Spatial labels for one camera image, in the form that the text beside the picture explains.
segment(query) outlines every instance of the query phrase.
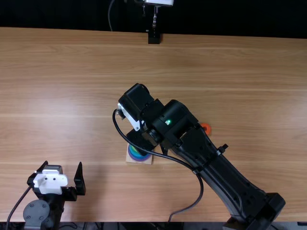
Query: black cable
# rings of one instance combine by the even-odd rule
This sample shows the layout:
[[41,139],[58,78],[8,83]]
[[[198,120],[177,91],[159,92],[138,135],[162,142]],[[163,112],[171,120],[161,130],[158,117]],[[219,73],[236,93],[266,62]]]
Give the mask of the black cable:
[[278,228],[276,228],[274,225],[271,224],[271,227],[274,228],[275,230],[279,230]]
[[78,228],[78,225],[76,225],[76,223],[71,222],[71,224],[74,224],[74,226],[69,225],[69,224],[65,224],[65,225],[62,225],[61,227],[59,227],[59,229],[64,228],[64,227],[71,227],[73,229],[77,229]]
[[30,191],[31,187],[29,186],[26,191],[24,192],[24,194],[19,198],[19,200],[17,201],[17,203],[15,204],[15,206],[13,207],[13,209],[11,210],[10,214],[9,214],[9,217],[8,217],[8,220],[6,221],[6,226],[5,226],[5,230],[8,230],[9,229],[9,223],[10,223],[10,220],[11,220],[11,217],[14,213],[14,211],[16,210],[16,208],[18,207],[18,205],[20,204],[20,202],[24,199],[24,197],[27,195],[27,193]]
[[198,196],[197,200],[195,200],[195,202],[194,202],[193,204],[191,204],[190,206],[187,206],[187,207],[185,207],[185,208],[183,208],[183,209],[181,209],[181,210],[178,210],[178,211],[176,211],[176,212],[173,212],[173,213],[169,216],[168,223],[171,222],[171,219],[172,219],[173,215],[178,214],[178,213],[181,213],[181,212],[184,212],[184,211],[186,211],[186,210],[188,210],[188,209],[190,209],[190,208],[193,208],[194,206],[196,206],[196,205],[200,202],[200,200],[201,200],[201,198],[202,198],[202,195],[203,195],[203,183],[202,183],[201,176],[200,176],[199,174],[196,174],[196,177],[197,177],[197,179],[199,180],[200,185],[201,185],[200,195]]
[[[137,149],[139,149],[139,150],[142,150],[142,151],[144,151],[144,152],[146,152],[146,153],[148,153],[148,154],[151,154],[151,155],[154,155],[154,156],[158,156],[158,157],[162,157],[162,158],[166,158],[166,159],[175,161],[175,162],[177,162],[177,163],[179,163],[179,164],[182,164],[183,166],[187,167],[187,168],[190,169],[191,171],[194,171],[194,169],[192,168],[192,166],[190,166],[189,164],[185,163],[184,161],[182,161],[182,160],[180,160],[180,159],[177,159],[177,158],[171,157],[171,156],[167,156],[167,155],[163,155],[163,154],[161,154],[161,153],[149,151],[149,150],[143,149],[143,148],[141,148],[141,147],[135,145],[134,143],[132,143],[132,142],[125,136],[125,134],[120,130],[120,128],[119,128],[119,126],[118,126],[118,124],[117,124],[117,122],[116,122],[116,118],[115,118],[116,112],[117,112],[117,109],[114,110],[114,111],[113,111],[113,114],[112,114],[113,124],[114,124],[114,126],[115,126],[117,132],[121,135],[121,137],[122,137],[127,143],[129,143],[129,144],[132,145],[133,147],[135,147],[135,148],[137,148]],[[200,194],[199,194],[197,200],[196,200],[193,204],[191,204],[190,206],[188,206],[188,207],[186,207],[186,208],[183,208],[183,209],[181,209],[181,210],[178,210],[178,211],[176,211],[176,212],[173,212],[173,213],[169,216],[168,222],[171,221],[171,219],[172,219],[172,217],[173,217],[174,214],[177,214],[177,213],[181,213],[181,212],[183,212],[183,211],[186,211],[186,210],[188,210],[188,209],[190,209],[190,208],[196,206],[196,205],[200,202],[200,200],[201,200],[201,198],[202,198],[202,195],[203,195],[203,182],[202,182],[202,179],[201,179],[201,177],[200,177],[199,174],[196,174],[196,177],[197,177],[197,179],[199,180],[200,186],[201,186],[201,191],[200,191]]]
[[113,29],[112,29],[112,25],[111,25],[110,12],[111,12],[111,8],[112,8],[114,1],[115,0],[111,0],[110,5],[109,5],[109,9],[107,10],[107,19],[109,21],[109,27],[110,27],[111,31],[113,31]]
[[95,222],[95,225],[97,226],[97,229],[98,229],[98,230],[102,229],[102,228],[100,228],[100,227],[98,226],[97,222]]

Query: small orange toy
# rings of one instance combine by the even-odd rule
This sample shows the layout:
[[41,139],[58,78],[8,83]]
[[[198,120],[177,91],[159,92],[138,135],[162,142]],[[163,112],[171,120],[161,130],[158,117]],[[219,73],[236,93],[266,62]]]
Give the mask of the small orange toy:
[[201,123],[201,127],[204,128],[207,135],[211,134],[211,126],[207,123]]

